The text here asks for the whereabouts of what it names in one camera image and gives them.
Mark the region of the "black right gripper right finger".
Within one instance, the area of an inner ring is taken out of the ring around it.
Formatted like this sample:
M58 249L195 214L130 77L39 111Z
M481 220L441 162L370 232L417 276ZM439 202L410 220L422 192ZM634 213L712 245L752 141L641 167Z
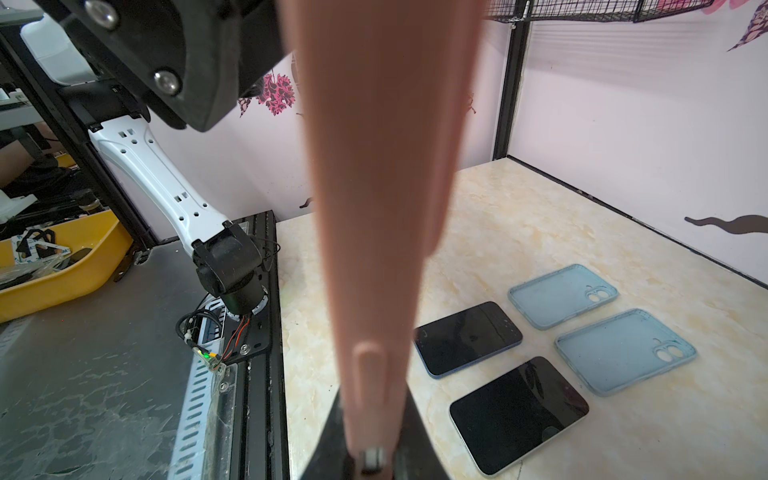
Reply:
M406 390L401 432L394 454L395 480L448 480L410 389Z

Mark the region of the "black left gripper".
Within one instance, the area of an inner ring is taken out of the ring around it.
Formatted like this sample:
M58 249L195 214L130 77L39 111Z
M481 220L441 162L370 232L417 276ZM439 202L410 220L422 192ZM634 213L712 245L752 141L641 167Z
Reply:
M175 129L206 132L285 56L274 1L41 1L87 60Z

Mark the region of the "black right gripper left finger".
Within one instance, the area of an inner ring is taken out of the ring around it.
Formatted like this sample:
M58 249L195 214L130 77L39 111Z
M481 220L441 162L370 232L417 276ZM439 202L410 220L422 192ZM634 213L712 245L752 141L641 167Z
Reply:
M348 450L341 394L337 392L318 443L300 479L342 480L347 478Z

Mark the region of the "black phone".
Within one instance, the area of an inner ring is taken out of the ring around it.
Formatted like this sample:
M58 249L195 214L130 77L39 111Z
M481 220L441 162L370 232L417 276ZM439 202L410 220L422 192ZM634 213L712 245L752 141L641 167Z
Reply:
M449 415L485 476L495 476L590 412L587 400L536 356L453 401Z
M523 333L502 308L486 301L414 330L414 345L428 372L436 379L511 349Z

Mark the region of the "pink phone case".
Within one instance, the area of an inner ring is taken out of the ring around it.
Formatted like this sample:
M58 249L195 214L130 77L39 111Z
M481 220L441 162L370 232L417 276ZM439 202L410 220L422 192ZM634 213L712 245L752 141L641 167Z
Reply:
M457 168L482 1L282 1L297 58L342 431L316 464L393 475L423 269Z

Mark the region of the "light green phone case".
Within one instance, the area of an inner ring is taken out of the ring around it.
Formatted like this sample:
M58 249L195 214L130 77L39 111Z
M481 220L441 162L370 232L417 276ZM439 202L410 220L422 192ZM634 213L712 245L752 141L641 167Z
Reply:
M618 290L581 264L514 286L509 301L536 329L548 330L614 301Z

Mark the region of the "pale blue phone case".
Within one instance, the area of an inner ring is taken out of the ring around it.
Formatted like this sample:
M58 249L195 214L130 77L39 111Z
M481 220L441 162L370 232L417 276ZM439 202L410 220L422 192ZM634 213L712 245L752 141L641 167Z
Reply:
M692 344L641 309L563 334L554 345L578 378L601 397L669 372L698 356Z

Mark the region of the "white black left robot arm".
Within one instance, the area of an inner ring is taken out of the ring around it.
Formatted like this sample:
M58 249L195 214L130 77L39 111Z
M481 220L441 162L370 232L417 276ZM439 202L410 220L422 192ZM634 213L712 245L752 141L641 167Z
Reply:
M201 196L149 130L205 132L260 95L284 55L271 1L44 1L21 37L99 156L175 229L203 288L235 315L264 307L264 255Z

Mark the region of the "yellow plastic tray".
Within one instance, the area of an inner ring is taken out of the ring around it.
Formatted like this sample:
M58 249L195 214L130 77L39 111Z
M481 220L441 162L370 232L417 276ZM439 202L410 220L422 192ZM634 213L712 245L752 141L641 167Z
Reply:
M110 211L52 227L57 245L87 254L60 271L1 291L1 321L7 322L90 294L109 280L133 244L133 238Z

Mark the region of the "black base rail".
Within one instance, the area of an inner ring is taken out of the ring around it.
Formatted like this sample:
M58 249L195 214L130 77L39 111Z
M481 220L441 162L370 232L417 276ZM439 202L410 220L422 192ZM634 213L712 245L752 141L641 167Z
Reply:
M236 364L231 479L290 477L285 376L278 281L277 221L273 211L243 219L266 257L267 305L244 335L253 351Z

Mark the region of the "black corner frame post left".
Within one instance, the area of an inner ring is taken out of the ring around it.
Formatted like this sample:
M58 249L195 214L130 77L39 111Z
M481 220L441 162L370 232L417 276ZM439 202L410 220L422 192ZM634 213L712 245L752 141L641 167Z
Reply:
M529 1L516 1L513 10L514 22L509 21L511 30L492 153L493 160L505 158L508 154L530 32L530 23L525 19L528 4Z

